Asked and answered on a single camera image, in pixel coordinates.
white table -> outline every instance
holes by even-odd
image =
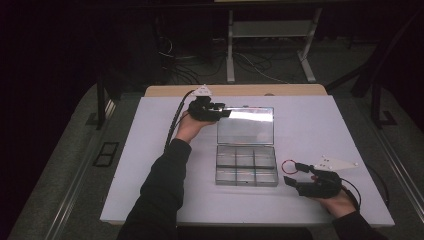
[[[187,98],[186,107],[193,99]],[[100,217],[102,221],[125,221],[151,165],[163,152],[180,101],[181,97],[141,99]],[[234,107],[274,107],[277,166],[286,159],[314,164],[322,155],[359,163],[358,168],[339,171],[339,175],[359,189],[361,212],[372,226],[394,225],[331,96],[213,96],[212,101]],[[314,226],[332,220],[318,203],[299,197],[294,188],[286,186],[280,168],[277,187],[216,185],[216,131],[216,125],[208,126],[191,143],[193,151],[187,164],[179,225]],[[290,175],[298,181],[310,181],[310,176]]]

gray carpet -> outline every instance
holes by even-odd
[[[256,70],[246,64],[245,57],[252,62],[262,61],[257,68],[266,69],[264,73],[267,76],[289,83],[307,84],[296,58],[296,50],[302,43],[294,40],[266,41],[237,43],[235,51],[243,55],[235,57],[236,84],[281,84],[255,73]],[[313,44],[308,60],[319,84],[328,84],[358,67],[374,49],[373,45],[354,45],[352,49],[347,49],[346,46],[347,42],[343,39]],[[217,57],[212,64],[199,62],[189,52],[180,50],[178,54],[184,58],[179,61],[179,68],[196,75],[197,81],[202,84],[226,84],[223,50],[225,49],[217,44]],[[187,74],[173,75],[169,84],[188,84],[190,81],[195,83],[196,79]],[[390,111],[398,125],[377,130],[369,119],[369,94],[362,99],[352,98],[349,91],[353,83],[354,79],[330,94],[335,97],[362,158],[381,175],[389,188],[389,211],[396,226],[382,228],[380,231],[393,240],[424,239],[423,222],[393,171],[390,157],[379,140],[383,134],[417,188],[423,191],[421,169],[424,164],[424,135],[387,91],[383,91],[382,110]],[[114,111],[105,126],[101,130],[95,130],[95,126],[86,125],[90,115],[96,112],[95,90],[93,86],[81,99],[10,239],[45,239],[46,236],[47,239],[116,238],[119,226],[103,223],[99,218],[142,93],[124,93],[122,99],[115,102]],[[112,165],[91,166],[104,142],[119,142]],[[371,175],[385,198],[379,178],[373,173]],[[62,220],[55,220],[58,212],[59,216],[64,216]],[[331,227],[314,227],[310,230],[317,240],[337,239]]]

black sleeve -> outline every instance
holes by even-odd
[[[385,236],[371,228],[359,212],[353,212],[333,221],[340,240],[387,240]]]
[[[176,239],[177,211],[183,204],[186,163],[191,147],[173,139],[153,164],[140,197],[119,232],[118,239]]]

person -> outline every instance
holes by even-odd
[[[177,211],[183,205],[186,163],[191,153],[189,144],[203,127],[211,124],[214,122],[193,119],[187,111],[182,114],[174,139],[152,165],[140,196],[120,229],[118,240],[178,239]],[[335,217],[333,225],[340,239],[387,239],[370,227],[344,191],[333,198],[314,200]],[[287,238],[284,234],[279,239],[298,238]]]

cable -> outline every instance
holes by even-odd
[[[286,82],[286,81],[283,81],[283,80],[280,80],[280,79],[276,79],[276,78],[273,78],[273,77],[270,77],[270,76],[268,76],[268,75],[266,75],[266,74],[264,74],[263,72],[261,72],[259,69],[257,69],[256,67],[255,67],[255,65],[246,57],[246,56],[244,56],[243,54],[240,54],[240,53],[234,53],[234,54],[238,54],[238,55],[240,55],[240,56],[242,56],[242,57],[244,57],[251,65],[252,65],[252,67],[259,73],[259,74],[261,74],[262,76],[264,76],[264,77],[266,77],[266,78],[269,78],[269,79],[271,79],[271,80],[274,80],[274,81],[278,81],[278,82],[282,82],[282,83],[286,83],[286,84],[290,84],[289,82]]]
[[[269,63],[269,66],[264,66],[260,63],[253,62],[252,60],[248,59],[245,54],[234,52],[233,53],[234,61],[237,63],[238,66],[243,68],[245,71],[250,73],[256,73],[258,70],[261,72],[265,72],[266,70],[270,69],[272,64]],[[246,65],[248,68],[253,68],[253,71],[244,67],[243,65]]]
[[[198,80],[196,79],[195,76],[191,75],[190,73],[183,71],[179,68],[177,68],[177,66],[175,66],[175,73],[181,77],[184,77],[185,79],[188,79],[190,81],[190,85],[193,85],[193,81],[198,82]]]
[[[179,69],[179,68],[178,68],[178,66],[180,66],[180,67],[182,67],[182,68],[187,69],[187,71],[184,71],[184,70],[182,70],[182,69]],[[189,68],[187,68],[187,67],[184,67],[183,65],[176,65],[176,66],[175,66],[175,69],[177,69],[177,70],[178,70],[178,71],[180,71],[180,72],[183,72],[184,74],[189,75],[190,77],[192,77],[192,78],[194,79],[194,81],[195,81],[197,84],[201,85],[201,83],[199,82],[199,79],[198,79],[199,75],[198,75],[196,72],[194,72],[193,70],[191,70],[191,69],[189,69]]]
[[[250,66],[253,66],[253,67],[256,67],[257,69],[255,69],[255,71],[256,72],[259,72],[261,75],[264,75],[264,71],[266,70],[266,69],[269,69],[269,68],[271,68],[271,66],[269,66],[269,67],[264,67],[263,65],[261,65],[261,63],[264,63],[264,62],[268,62],[268,61],[271,61],[271,60],[288,60],[288,59],[292,59],[293,57],[297,57],[298,56],[298,52],[296,52],[296,53],[294,53],[294,54],[292,54],[292,55],[290,55],[290,56],[288,56],[288,57],[283,57],[283,58],[280,58],[280,59],[278,59],[278,58],[275,58],[275,55],[277,54],[277,52],[280,50],[282,48],[282,45],[280,45],[279,47],[278,47],[278,50],[276,50],[276,51],[273,51],[273,53],[271,54],[271,56],[262,56],[262,55],[260,55],[260,54],[254,54],[254,53],[249,53],[250,55],[253,55],[253,56],[255,56],[255,57],[258,57],[258,58],[262,58],[262,59],[264,59],[263,61],[259,61],[259,62],[253,62],[253,61],[251,61],[253,64],[251,64]],[[269,78],[269,79],[272,79],[272,80],[275,80],[275,81],[282,81],[282,80],[280,80],[280,78],[283,78],[283,79],[287,79],[287,80],[289,80],[290,82],[292,82],[292,81],[294,81],[295,79],[296,79],[296,74],[297,74],[297,72],[298,72],[298,69],[301,67],[301,63],[303,62],[303,61],[305,61],[308,57],[311,57],[313,54],[311,54],[311,53],[309,53],[308,55],[305,55],[305,56],[303,56],[302,58],[300,58],[299,60],[299,62],[300,62],[300,64],[298,65],[298,67],[296,68],[296,71],[293,73],[293,74],[290,74],[290,73],[282,73],[282,74],[280,74],[280,75],[278,75],[278,76],[276,76],[276,77],[269,77],[268,75],[266,75],[265,77],[267,77],[267,78]],[[247,68],[245,68],[245,67],[243,67],[239,62],[236,62],[237,64],[238,64],[238,66],[240,66],[242,69],[244,69],[245,71],[248,71],[248,72],[252,72],[252,73],[256,73],[255,71],[251,71],[251,70],[249,70],[249,69],[247,69]]]
[[[351,182],[349,182],[348,180],[346,180],[346,179],[344,179],[344,178],[340,178],[342,181],[345,181],[345,182],[347,182],[347,183],[349,183],[350,184],[350,186],[352,186],[355,190],[356,190],[356,193],[358,193],[358,198],[359,198],[359,201],[358,201],[358,207],[360,208],[361,207],[361,204],[362,204],[362,197],[361,197],[361,193],[359,193],[359,190],[355,187],[355,185],[353,185]]]
[[[175,58],[175,56],[163,53],[163,52],[159,52],[160,55],[165,56],[165,57],[169,57],[169,58]]]
[[[161,39],[165,39],[165,40],[167,40],[167,41],[168,41],[168,43],[169,43],[169,50],[168,50],[168,52],[167,52],[167,53],[171,53],[172,48],[173,48],[173,45],[172,45],[172,41],[171,41],[171,39],[169,39],[169,38],[167,38],[167,37],[163,37],[163,36],[161,36],[161,37],[159,37],[159,38],[161,38]]]
[[[384,194],[386,195],[386,199],[384,200],[384,203],[386,204],[386,207],[389,207],[389,205],[390,205],[390,196],[389,196],[389,189],[388,189],[386,183],[384,182],[383,178],[380,176],[380,174],[377,173],[377,171],[374,168],[372,168],[371,166],[369,166],[366,163],[365,163],[365,166],[369,170],[371,170],[377,176],[377,178],[380,180],[380,183],[383,185]]]
[[[240,54],[240,56],[243,56],[245,59],[247,59],[246,54],[241,54],[241,53],[236,52],[236,56],[237,56],[237,54]],[[253,60],[250,60],[250,59],[248,59],[247,61],[243,61],[243,63],[245,63],[249,67],[256,67],[261,72],[265,72],[266,70],[272,68],[272,62],[269,59],[266,59],[265,57],[258,56],[258,55],[253,54],[253,53],[249,53],[249,54],[252,55],[253,57],[263,59],[262,61],[259,61],[259,62],[254,62]]]
[[[296,170],[296,171],[293,171],[293,172],[287,172],[287,171],[284,169],[284,164],[286,164],[287,162],[292,162],[292,163],[296,164],[296,162],[295,162],[293,159],[287,159],[287,160],[285,160],[285,161],[281,164],[281,170],[283,170],[283,172],[284,172],[285,174],[292,175],[292,174],[295,174],[295,173],[299,172],[299,170]]]
[[[210,77],[210,76],[216,75],[221,70],[221,67],[222,67],[224,61],[225,61],[225,55],[224,56],[221,56],[221,61],[218,63],[218,68],[214,72],[208,73],[208,74],[200,74],[199,76],[201,76],[201,77]]]
[[[239,50],[242,50],[242,48],[238,47],[238,46],[237,46],[237,44],[233,44],[233,45],[234,45],[234,46],[233,46],[234,51],[238,51],[238,52],[239,52]],[[291,54],[291,55],[290,55],[290,56],[288,56],[288,57],[275,58],[275,56],[276,56],[277,54],[279,54],[279,53],[280,53],[281,49],[283,48],[283,45],[284,45],[284,43],[279,43],[279,44],[278,44],[278,48],[277,48],[276,50],[272,50],[272,54],[271,54],[271,56],[269,56],[269,57],[265,57],[265,56],[261,56],[261,55],[259,55],[259,54],[253,54],[253,53],[250,53],[250,54],[251,54],[251,55],[254,55],[254,56],[256,56],[256,57],[259,57],[259,58],[264,59],[264,61],[262,61],[262,62],[271,61],[271,60],[288,60],[288,59],[291,59],[291,58],[293,58],[293,57],[298,56],[298,55],[297,55],[297,52],[296,52],[296,53],[294,53],[294,54]],[[255,47],[253,46],[253,44],[252,44],[252,43],[250,43],[250,44],[249,44],[249,47],[250,47],[250,48],[251,48],[251,50],[253,50],[254,52],[262,52],[262,51],[263,51],[263,49],[261,49],[261,48],[255,48]]]
[[[180,116],[181,110],[183,109],[183,106],[184,106],[184,101],[188,97],[188,95],[190,95],[190,93],[192,93],[192,92],[194,92],[194,90],[190,90],[188,93],[186,93],[186,95],[184,95],[183,99],[180,102],[180,105],[178,106],[177,112],[175,112],[174,119],[172,120],[171,126],[169,128],[168,137],[166,138],[164,152],[166,151],[166,149],[169,146],[169,143],[171,142],[172,135],[174,134],[175,127],[177,126],[176,122],[177,122],[178,117]]]
[[[175,124],[175,128],[178,126],[178,124],[180,124],[181,120],[183,120],[183,118],[187,117],[188,113],[184,116],[180,117],[180,120],[178,120],[177,124]]]
[[[177,84],[175,81],[174,81],[174,76],[176,76],[177,77],[177,80],[178,80],[178,84],[179,84],[179,77],[181,77],[182,79],[182,81],[185,83],[185,84],[188,84],[188,85],[193,85],[193,81],[188,77],[188,76],[186,76],[186,75],[184,75],[184,74],[182,74],[182,73],[185,73],[184,71],[181,71],[181,70],[179,70],[179,69],[177,69],[175,66],[172,68],[172,69],[168,69],[170,72],[171,72],[171,78],[172,78],[172,80],[173,80],[173,82],[175,83],[175,84]]]
[[[179,79],[178,79],[178,77],[182,77],[182,78],[184,78],[184,79],[182,79],[182,81],[185,83],[185,84],[188,84],[188,85],[192,85],[193,84],[193,82],[187,77],[187,76],[184,76],[184,75],[182,75],[182,74],[180,74],[179,72],[178,72],[178,70],[176,70],[176,69],[174,69],[174,68],[172,68],[172,69],[169,69],[169,68],[166,68],[166,67],[162,67],[162,69],[164,69],[165,71],[167,71],[167,72],[169,72],[170,73],[170,80],[172,80],[172,82],[175,84],[175,85],[178,85],[179,84]]]

